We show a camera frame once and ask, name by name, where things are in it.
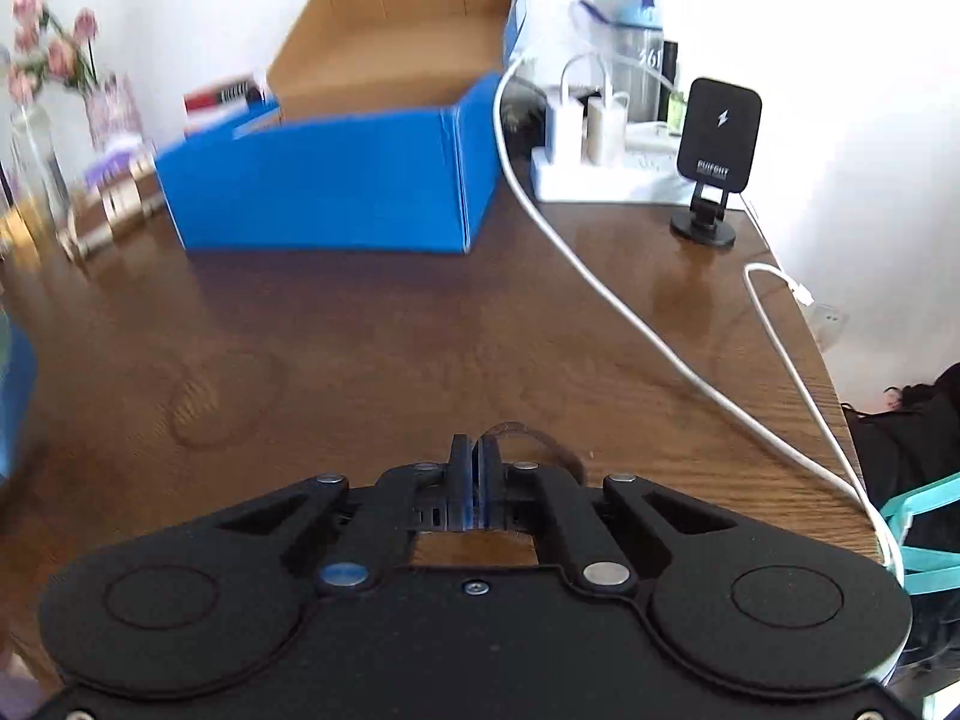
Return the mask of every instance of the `glass vase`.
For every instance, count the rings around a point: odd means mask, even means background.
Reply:
[[[83,95],[90,141],[98,153],[143,141],[143,124],[126,76],[111,74],[104,85]]]
[[[18,190],[14,202],[35,239],[66,222],[70,196],[56,162],[50,117],[37,103],[11,116],[13,162]]]

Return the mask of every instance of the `wall outlet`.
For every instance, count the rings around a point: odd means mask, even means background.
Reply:
[[[821,352],[836,346],[850,319],[835,306],[826,303],[814,303],[803,311],[803,317],[813,334],[813,340]]]

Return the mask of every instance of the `black bag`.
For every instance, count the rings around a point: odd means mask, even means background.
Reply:
[[[960,471],[960,362],[933,385],[906,386],[901,408],[866,415],[846,404],[867,495],[879,509],[895,495]],[[917,517],[907,546],[960,553],[960,504]],[[928,695],[960,679],[960,590],[911,597],[913,629],[895,680]]]

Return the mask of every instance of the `circular pad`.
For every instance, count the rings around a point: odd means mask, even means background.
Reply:
[[[40,632],[70,678],[174,697],[262,664],[294,631],[301,596],[277,555],[241,533],[159,533],[84,557],[40,602]]]
[[[217,581],[181,565],[148,565],[121,576],[104,603],[120,622],[146,631],[172,631],[200,622],[217,603]]]
[[[910,601],[853,552],[776,532],[690,536],[651,612],[685,659],[766,690],[828,690],[877,676],[910,631]]]
[[[766,565],[733,583],[738,610],[771,628],[813,628],[834,618],[843,593],[823,574],[795,565]]]

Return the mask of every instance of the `blue box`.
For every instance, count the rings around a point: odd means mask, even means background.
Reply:
[[[157,158],[184,246],[468,251],[524,16],[524,0],[310,0],[269,71],[275,103]]]
[[[23,332],[0,313],[0,484],[13,475],[17,439],[37,379],[37,358]]]

